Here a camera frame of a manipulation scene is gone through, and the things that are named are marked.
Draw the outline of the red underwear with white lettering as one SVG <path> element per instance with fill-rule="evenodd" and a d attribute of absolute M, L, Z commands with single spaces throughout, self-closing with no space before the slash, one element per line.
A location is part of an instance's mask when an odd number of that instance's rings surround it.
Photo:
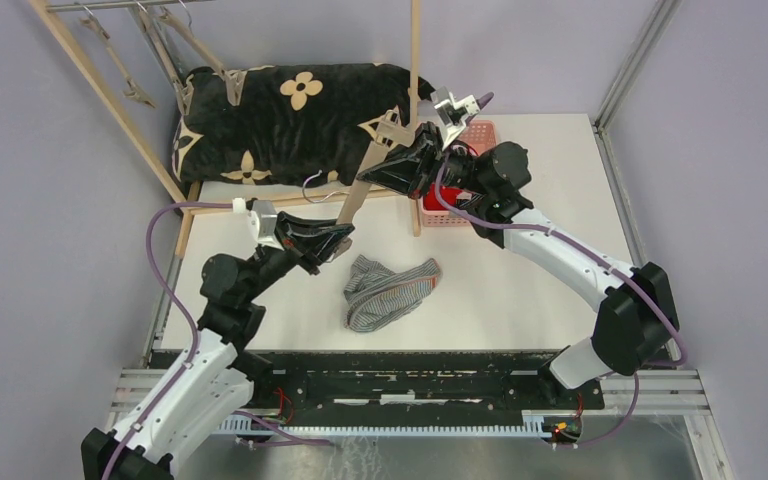
<path fill-rule="evenodd" d="M 437 198 L 435 190 L 436 187 L 432 186 L 429 192 L 423 197 L 421 201 L 422 209 L 425 212 L 447 212 L 447 209 Z M 470 200 L 472 194 L 455 187 L 441 187 L 440 197 L 444 202 L 453 207 L 457 207 L 459 202 Z"/>

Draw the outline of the grey striped underwear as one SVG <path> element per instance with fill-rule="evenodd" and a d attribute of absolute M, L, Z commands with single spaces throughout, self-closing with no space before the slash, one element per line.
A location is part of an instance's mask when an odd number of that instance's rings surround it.
<path fill-rule="evenodd" d="M 378 261 L 358 256 L 343 289 L 347 303 L 343 326 L 355 333 L 381 330 L 418 308 L 435 290 L 441 276 L 440 265 L 433 258 L 395 272 Z"/>

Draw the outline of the beige hanger with red underwear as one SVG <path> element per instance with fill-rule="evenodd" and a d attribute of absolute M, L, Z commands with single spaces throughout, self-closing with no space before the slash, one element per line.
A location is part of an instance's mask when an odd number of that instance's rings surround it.
<path fill-rule="evenodd" d="M 232 106 L 239 106 L 242 99 L 246 72 L 243 70 L 229 69 L 214 55 L 204 42 L 199 40 L 191 28 L 184 24 L 168 8 L 161 6 L 158 20 L 173 30 L 204 60 L 204 62 L 218 75 L 226 87 L 227 100 Z"/>

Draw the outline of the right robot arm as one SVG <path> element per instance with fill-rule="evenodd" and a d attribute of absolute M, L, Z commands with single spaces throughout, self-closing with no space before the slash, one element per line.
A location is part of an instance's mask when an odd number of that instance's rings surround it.
<path fill-rule="evenodd" d="M 551 407 L 565 406 L 578 387 L 598 377 L 636 373 L 678 334 L 666 272 L 652 262 L 633 266 L 600 253 L 537 209 L 521 192 L 531 173 L 527 149 L 515 142 L 476 155 L 426 122 L 410 145 L 360 167 L 357 178 L 412 199 L 440 197 L 444 187 L 470 193 L 465 204 L 446 209 L 480 238 L 550 273 L 593 309 L 593 333 L 541 369 L 538 394 Z"/>

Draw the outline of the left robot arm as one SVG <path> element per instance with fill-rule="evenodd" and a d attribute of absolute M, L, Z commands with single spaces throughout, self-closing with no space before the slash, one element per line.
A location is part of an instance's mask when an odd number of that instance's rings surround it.
<path fill-rule="evenodd" d="M 246 349 L 266 314 L 254 301 L 296 267 L 318 274 L 355 228 L 284 212 L 257 225 L 270 231 L 251 257 L 216 254 L 205 262 L 207 303 L 191 325 L 190 346 L 128 415 L 84 438 L 85 478 L 172 479 L 234 411 L 272 399 L 270 363 Z"/>

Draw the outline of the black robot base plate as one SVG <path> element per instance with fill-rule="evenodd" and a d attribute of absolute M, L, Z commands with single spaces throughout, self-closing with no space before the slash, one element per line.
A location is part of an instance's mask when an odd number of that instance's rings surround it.
<path fill-rule="evenodd" d="M 241 408 L 289 426 L 519 425 L 606 406 L 596 380 L 567 390 L 542 375 L 554 350 L 251 353 L 271 368 Z"/>

